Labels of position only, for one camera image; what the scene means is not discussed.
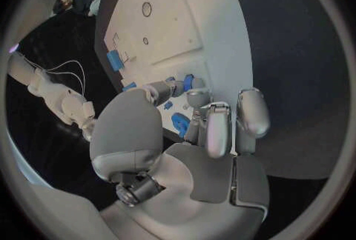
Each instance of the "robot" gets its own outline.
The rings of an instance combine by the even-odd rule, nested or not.
[[[252,239],[266,218],[269,187],[254,148],[232,146],[231,107],[213,102],[204,81],[186,92],[193,117],[184,142],[163,152],[157,106],[185,93],[183,81],[158,81],[117,95],[99,115],[92,102],[19,53],[8,74],[38,97],[64,123],[78,125],[90,143],[96,174],[116,184],[120,209],[160,239]],[[270,127],[262,93],[237,97],[239,134],[261,138]]]

